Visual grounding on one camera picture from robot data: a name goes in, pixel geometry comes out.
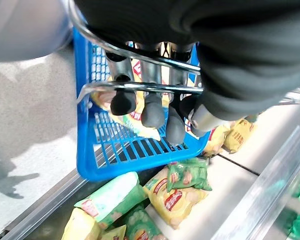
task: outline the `metal rim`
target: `metal rim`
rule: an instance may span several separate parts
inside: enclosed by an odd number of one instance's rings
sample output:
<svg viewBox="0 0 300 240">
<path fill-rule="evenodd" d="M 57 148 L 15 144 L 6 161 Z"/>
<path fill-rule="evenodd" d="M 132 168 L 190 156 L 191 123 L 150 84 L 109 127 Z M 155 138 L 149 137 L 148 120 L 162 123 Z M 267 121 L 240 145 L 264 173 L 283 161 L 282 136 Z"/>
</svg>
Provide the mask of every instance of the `metal rim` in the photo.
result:
<svg viewBox="0 0 300 240">
<path fill-rule="evenodd" d="M 187 71 L 195 75 L 200 75 L 199 66 L 191 65 L 182 61 L 176 61 L 162 56 L 152 56 L 146 51 L 135 49 L 126 45 L 119 45 L 117 43 L 113 44 L 103 40 L 102 38 L 100 38 L 99 36 L 97 36 L 89 30 L 89 26 L 84 20 L 82 14 L 80 13 L 80 10 L 77 8 L 74 0 L 69 0 L 69 15 L 73 25 L 83 36 L 85 36 L 89 41 L 91 41 L 94 44 L 97 44 L 99 47 L 103 48 L 106 51 L 131 59 L 138 59 L 169 68 Z"/>
</svg>

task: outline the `gray floor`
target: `gray floor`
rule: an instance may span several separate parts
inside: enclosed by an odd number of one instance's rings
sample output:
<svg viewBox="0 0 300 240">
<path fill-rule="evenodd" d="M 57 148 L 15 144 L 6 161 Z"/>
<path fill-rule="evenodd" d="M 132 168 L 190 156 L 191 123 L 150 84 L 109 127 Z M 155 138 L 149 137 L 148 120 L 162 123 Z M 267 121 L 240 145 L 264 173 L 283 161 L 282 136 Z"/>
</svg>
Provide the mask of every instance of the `gray floor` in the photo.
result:
<svg viewBox="0 0 300 240">
<path fill-rule="evenodd" d="M 0 232 L 76 167 L 71 48 L 0 63 Z"/>
</svg>

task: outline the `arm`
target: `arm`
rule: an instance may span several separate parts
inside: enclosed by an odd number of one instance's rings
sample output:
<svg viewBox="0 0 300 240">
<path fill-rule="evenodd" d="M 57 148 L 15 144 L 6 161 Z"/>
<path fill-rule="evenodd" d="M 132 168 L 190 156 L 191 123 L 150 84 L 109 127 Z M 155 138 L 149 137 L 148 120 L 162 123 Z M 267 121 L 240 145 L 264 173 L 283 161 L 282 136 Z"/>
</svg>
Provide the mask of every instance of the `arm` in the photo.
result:
<svg viewBox="0 0 300 240">
<path fill-rule="evenodd" d="M 0 62 L 48 55 L 71 40 L 67 0 L 0 0 Z"/>
</svg>

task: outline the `blue plastic basket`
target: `blue plastic basket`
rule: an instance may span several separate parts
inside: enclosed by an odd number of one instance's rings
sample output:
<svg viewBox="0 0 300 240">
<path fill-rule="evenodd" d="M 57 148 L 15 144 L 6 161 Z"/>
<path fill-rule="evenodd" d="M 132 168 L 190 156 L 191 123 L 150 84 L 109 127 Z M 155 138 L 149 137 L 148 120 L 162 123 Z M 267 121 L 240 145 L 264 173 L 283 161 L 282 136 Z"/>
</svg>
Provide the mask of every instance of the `blue plastic basket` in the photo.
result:
<svg viewBox="0 0 300 240">
<path fill-rule="evenodd" d="M 110 72 L 104 51 L 77 30 L 73 35 L 78 96 L 84 84 L 105 81 Z M 94 104 L 91 107 L 86 97 L 77 106 L 77 170 L 90 181 L 105 180 L 195 157 L 203 151 L 209 138 L 209 133 L 200 139 L 186 133 L 184 144 L 171 146 L 165 139 L 165 129 L 166 125 L 158 130 L 161 141 L 138 137 L 114 122 L 106 111 Z M 104 157 L 97 157 L 100 149 Z"/>
</svg>

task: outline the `metal handle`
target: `metal handle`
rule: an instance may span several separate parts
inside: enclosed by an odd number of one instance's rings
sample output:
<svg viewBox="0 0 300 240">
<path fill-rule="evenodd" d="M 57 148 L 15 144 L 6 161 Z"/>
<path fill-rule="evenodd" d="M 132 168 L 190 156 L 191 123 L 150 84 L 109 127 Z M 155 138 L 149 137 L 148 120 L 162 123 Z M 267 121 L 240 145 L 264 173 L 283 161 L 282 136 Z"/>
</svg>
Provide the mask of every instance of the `metal handle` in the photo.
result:
<svg viewBox="0 0 300 240">
<path fill-rule="evenodd" d="M 200 95 L 204 91 L 201 87 L 191 87 L 183 85 L 165 85 L 158 83 L 150 82 L 114 82 L 114 81 L 99 81 L 94 83 L 89 83 L 83 85 L 79 96 L 77 98 L 77 103 L 79 104 L 86 95 L 89 95 L 93 92 L 107 92 L 113 90 L 124 90 L 129 92 L 135 91 L 144 91 L 151 93 L 169 93 L 169 94 L 192 94 Z M 300 100 L 284 97 L 284 99 L 276 104 L 277 106 L 281 105 L 300 105 Z"/>
<path fill-rule="evenodd" d="M 145 62 L 158 64 L 169 68 L 176 68 L 193 73 L 195 75 L 200 75 L 199 66 L 194 66 L 186 62 L 177 61 L 162 56 L 153 56 L 144 50 L 135 49 L 124 44 L 110 43 L 101 39 L 89 30 L 88 24 L 84 20 L 82 14 L 80 13 L 80 10 L 77 8 L 74 0 L 69 0 L 69 15 L 73 25 L 83 36 L 85 36 L 90 42 L 97 44 L 99 47 L 103 48 L 106 51 L 131 59 L 139 59 Z"/>
</svg>

